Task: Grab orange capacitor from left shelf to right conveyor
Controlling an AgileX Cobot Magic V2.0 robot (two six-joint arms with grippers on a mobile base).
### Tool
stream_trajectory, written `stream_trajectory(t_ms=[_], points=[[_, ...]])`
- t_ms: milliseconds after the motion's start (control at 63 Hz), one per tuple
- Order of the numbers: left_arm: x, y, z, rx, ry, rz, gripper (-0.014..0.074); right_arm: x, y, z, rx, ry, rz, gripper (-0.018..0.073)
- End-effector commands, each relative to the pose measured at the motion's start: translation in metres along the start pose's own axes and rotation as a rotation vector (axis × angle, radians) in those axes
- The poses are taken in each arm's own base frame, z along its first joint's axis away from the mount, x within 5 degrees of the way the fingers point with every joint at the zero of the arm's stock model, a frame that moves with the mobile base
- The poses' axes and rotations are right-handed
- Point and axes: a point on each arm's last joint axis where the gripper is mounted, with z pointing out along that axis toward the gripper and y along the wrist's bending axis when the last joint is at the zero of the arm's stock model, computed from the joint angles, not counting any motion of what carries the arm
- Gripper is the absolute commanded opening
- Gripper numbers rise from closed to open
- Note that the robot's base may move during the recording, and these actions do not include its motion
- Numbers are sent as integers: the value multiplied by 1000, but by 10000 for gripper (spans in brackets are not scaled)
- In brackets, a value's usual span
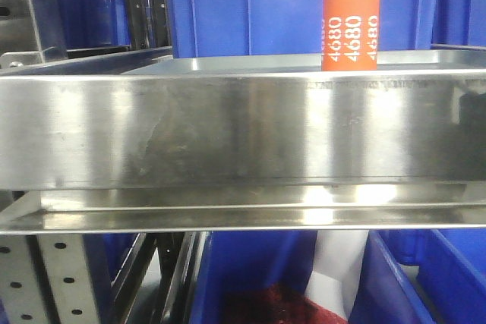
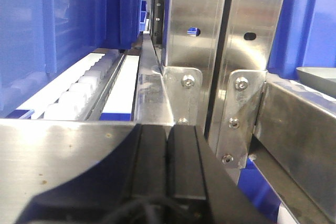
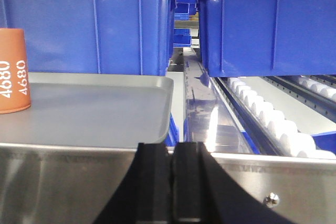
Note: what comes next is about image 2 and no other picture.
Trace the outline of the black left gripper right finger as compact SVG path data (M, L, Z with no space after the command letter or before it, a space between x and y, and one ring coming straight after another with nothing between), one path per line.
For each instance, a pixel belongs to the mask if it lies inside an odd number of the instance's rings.
M175 125L167 141L167 193L186 212L168 223L270 223L241 192L194 126Z

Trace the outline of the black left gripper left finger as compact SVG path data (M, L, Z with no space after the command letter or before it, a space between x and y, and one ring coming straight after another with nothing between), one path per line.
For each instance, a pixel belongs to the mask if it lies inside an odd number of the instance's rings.
M90 169L31 199L18 223L163 223L166 134L136 125Z

